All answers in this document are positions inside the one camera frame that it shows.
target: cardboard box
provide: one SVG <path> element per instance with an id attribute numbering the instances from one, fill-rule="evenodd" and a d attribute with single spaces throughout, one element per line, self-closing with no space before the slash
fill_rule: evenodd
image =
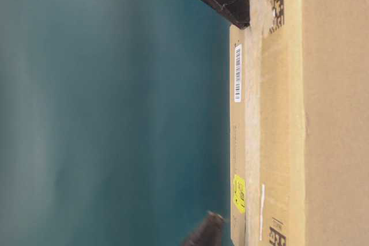
<path id="1" fill-rule="evenodd" d="M 230 156 L 231 156 L 231 239 L 235 245 L 245 242 L 245 54 L 244 32 L 233 26 L 230 35 Z"/>
<path id="2" fill-rule="evenodd" d="M 245 123 L 246 245 L 367 245 L 369 0 L 250 5 L 250 28 L 230 35 L 231 70 L 240 37 L 248 80 L 244 117 L 231 101 L 231 143 L 232 118 Z"/>

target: white mark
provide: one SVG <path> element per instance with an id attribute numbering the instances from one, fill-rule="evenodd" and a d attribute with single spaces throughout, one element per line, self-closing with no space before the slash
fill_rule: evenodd
<path id="1" fill-rule="evenodd" d="M 260 237 L 259 240 L 263 240 L 263 211 L 265 201 L 265 185 L 261 185 L 261 199 L 260 199 Z"/>

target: yellow label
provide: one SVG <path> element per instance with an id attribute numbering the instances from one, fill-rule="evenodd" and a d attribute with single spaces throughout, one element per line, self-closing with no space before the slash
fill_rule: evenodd
<path id="1" fill-rule="evenodd" d="M 233 179 L 233 202 L 241 213 L 244 213 L 246 211 L 245 195 L 246 195 L 245 181 L 240 176 L 235 175 Z"/>

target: black printed logo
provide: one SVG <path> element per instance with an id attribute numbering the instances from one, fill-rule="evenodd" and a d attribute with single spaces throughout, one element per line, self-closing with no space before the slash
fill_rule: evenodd
<path id="1" fill-rule="evenodd" d="M 273 11 L 273 26 L 269 29 L 270 33 L 284 25 L 284 0 L 269 0 Z"/>
<path id="2" fill-rule="evenodd" d="M 269 243 L 272 246 L 286 246 L 286 237 L 270 227 Z"/>

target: white label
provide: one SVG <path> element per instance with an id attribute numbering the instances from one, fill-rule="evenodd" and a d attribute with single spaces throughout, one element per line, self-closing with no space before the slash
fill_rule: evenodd
<path id="1" fill-rule="evenodd" d="M 242 44 L 235 48 L 235 102 L 241 102 Z"/>
<path id="2" fill-rule="evenodd" d="M 260 237 L 259 240 L 263 240 L 263 212 L 264 212 L 264 201 L 265 201 L 265 185 L 261 186 L 261 199 L 260 199 Z"/>

